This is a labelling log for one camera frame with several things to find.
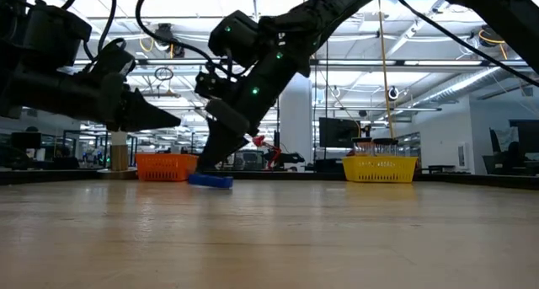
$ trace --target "blue object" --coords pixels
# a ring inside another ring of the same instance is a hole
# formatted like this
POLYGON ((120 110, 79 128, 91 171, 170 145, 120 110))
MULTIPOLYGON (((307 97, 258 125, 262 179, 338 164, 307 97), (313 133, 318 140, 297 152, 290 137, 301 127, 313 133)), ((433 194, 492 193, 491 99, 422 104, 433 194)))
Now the blue object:
POLYGON ((234 178, 232 176, 222 178, 219 176, 211 176, 211 175, 203 175, 203 174, 192 174, 188 178, 188 182, 191 185, 203 185, 203 186, 209 186, 209 187, 218 188, 218 189, 232 188, 233 181, 234 181, 234 178))

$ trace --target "orange basket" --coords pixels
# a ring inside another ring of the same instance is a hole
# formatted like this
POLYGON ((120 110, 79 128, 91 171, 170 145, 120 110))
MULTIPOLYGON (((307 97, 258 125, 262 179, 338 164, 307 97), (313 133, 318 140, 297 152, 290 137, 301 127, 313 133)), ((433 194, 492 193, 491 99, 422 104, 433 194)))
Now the orange basket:
POLYGON ((187 180, 196 169, 197 156, 189 154, 138 153, 138 179, 147 181, 187 180))

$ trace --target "plastic basket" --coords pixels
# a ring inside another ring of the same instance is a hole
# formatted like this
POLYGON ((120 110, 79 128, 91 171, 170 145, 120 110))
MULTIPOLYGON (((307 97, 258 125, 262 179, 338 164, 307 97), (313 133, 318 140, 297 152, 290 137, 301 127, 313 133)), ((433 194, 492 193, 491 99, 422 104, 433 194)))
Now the plastic basket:
POLYGON ((195 172, 196 159, 189 154, 138 153, 138 179, 146 181, 182 181, 195 172))
POLYGON ((343 158, 346 179, 354 182, 411 183, 418 158, 347 157, 343 158))

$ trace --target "yellow basket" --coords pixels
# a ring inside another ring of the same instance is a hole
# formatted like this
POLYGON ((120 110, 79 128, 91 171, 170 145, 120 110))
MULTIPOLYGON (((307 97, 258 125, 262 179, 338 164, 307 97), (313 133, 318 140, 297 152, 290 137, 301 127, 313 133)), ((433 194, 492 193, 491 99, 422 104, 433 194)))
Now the yellow basket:
POLYGON ((418 158, 347 157, 343 158, 346 179, 354 182, 411 183, 418 158))

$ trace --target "wood grain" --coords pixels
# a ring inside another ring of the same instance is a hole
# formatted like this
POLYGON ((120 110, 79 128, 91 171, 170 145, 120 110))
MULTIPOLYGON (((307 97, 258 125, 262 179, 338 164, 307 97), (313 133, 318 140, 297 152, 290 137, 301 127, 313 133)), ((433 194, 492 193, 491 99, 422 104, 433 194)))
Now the wood grain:
POLYGON ((539 288, 539 194, 417 183, 0 189, 1 288, 539 288))

